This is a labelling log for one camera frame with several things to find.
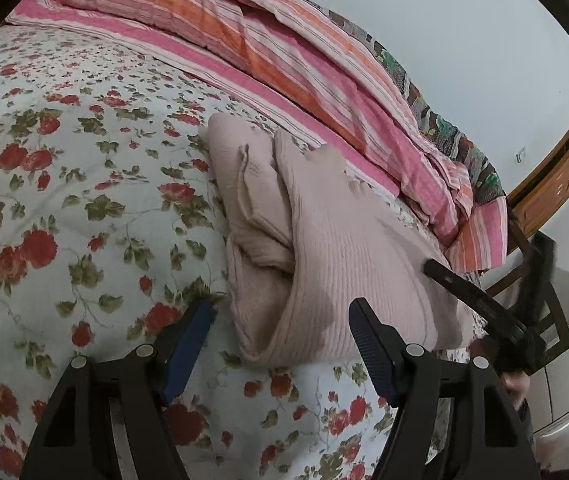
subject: pink and orange striped blanket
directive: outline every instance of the pink and orange striped blanket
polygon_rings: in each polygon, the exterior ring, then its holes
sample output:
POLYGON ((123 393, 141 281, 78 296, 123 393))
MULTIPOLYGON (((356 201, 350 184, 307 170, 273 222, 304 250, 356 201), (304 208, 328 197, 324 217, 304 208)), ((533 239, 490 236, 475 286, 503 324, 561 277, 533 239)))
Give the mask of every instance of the pink and orange striped blanket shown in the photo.
MULTIPOLYGON (((362 161, 358 164, 367 166, 378 182, 381 178, 383 186, 399 187, 410 199, 408 202, 447 248, 453 269, 462 272, 503 263, 507 241, 504 197, 474 207, 466 168, 444 156, 420 134, 407 102, 369 51, 307 2, 25 0, 11 19, 24 23, 21 18, 42 15, 47 9, 46 19, 55 20, 54 7, 58 13, 73 8, 129 18, 138 22, 132 26, 133 22, 125 20, 129 28, 144 23, 205 47, 228 62, 225 74, 231 70, 230 64, 263 82, 328 126, 324 137, 333 137, 335 132, 364 155, 373 166, 362 161)), ((97 15, 88 12, 83 19, 97 15)), ((76 30, 80 16, 74 18, 76 30)), ((159 39, 157 33, 149 27, 144 31, 136 31, 136 41, 154 45, 152 41, 159 39)), ((167 43, 167 35, 162 38, 167 43)), ((182 42, 181 49, 188 46, 182 42)), ((213 59, 206 56, 210 75, 213 59)), ((192 68, 190 72, 200 76, 202 70, 192 68)), ((341 149, 350 153, 347 158, 354 163, 357 155, 353 150, 346 146, 341 149)))

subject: wooden cabinet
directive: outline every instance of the wooden cabinet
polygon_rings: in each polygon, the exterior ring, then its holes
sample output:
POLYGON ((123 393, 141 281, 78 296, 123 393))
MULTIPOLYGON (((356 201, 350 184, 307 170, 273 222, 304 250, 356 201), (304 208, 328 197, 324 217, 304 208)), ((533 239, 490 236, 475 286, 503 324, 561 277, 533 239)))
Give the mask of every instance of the wooden cabinet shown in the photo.
MULTIPOLYGON (((569 131, 527 178, 507 197, 520 229, 529 238, 569 198, 569 131)), ((507 251, 516 248, 509 237, 507 251)))

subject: silver screw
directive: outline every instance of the silver screw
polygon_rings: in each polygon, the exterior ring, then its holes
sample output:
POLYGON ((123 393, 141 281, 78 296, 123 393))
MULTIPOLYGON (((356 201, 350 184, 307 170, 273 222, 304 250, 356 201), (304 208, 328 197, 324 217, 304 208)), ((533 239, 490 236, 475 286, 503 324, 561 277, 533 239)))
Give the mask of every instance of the silver screw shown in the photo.
POLYGON ((71 368, 77 370, 78 368, 84 367, 85 364, 87 364, 87 358, 84 355, 79 355, 74 357, 71 361, 71 368))
POLYGON ((473 364, 476 365, 481 370, 486 370, 487 368, 489 368, 489 361, 487 361, 482 356, 474 357, 473 364))
POLYGON ((151 354, 153 354, 153 346, 140 345, 135 349, 135 352, 138 354, 138 357, 149 357, 151 354))
POLYGON ((425 353, 425 349, 420 345, 417 345, 415 343, 410 343, 407 345, 407 354, 413 355, 414 357, 420 357, 423 353, 425 353))

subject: floral bedsheet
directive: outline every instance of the floral bedsheet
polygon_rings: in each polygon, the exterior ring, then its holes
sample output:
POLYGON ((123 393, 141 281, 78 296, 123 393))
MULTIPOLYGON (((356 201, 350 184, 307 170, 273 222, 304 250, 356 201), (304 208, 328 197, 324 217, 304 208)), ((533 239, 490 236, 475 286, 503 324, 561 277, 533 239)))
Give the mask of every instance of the floral bedsheet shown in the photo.
MULTIPOLYGON (((216 111, 277 127, 115 43, 0 28, 1 478, 20 475, 75 355, 120 358, 203 294, 218 317, 186 392, 165 412, 191 478, 361 480, 373 472, 394 411, 361 362, 270 370, 242 362, 228 308, 224 208, 199 130, 216 111)), ((421 228, 402 202, 388 200, 408 228, 421 228)), ((434 449, 441 435, 439 425, 434 449)))

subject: wall socket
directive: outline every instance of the wall socket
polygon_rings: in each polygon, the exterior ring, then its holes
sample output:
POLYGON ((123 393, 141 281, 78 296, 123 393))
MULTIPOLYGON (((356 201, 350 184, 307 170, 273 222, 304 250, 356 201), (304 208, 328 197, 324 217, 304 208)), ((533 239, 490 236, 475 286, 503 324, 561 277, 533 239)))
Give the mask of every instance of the wall socket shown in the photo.
POLYGON ((523 146, 519 152, 516 153, 516 162, 520 164, 523 160, 525 160, 525 156, 527 152, 525 151, 525 147, 523 146))

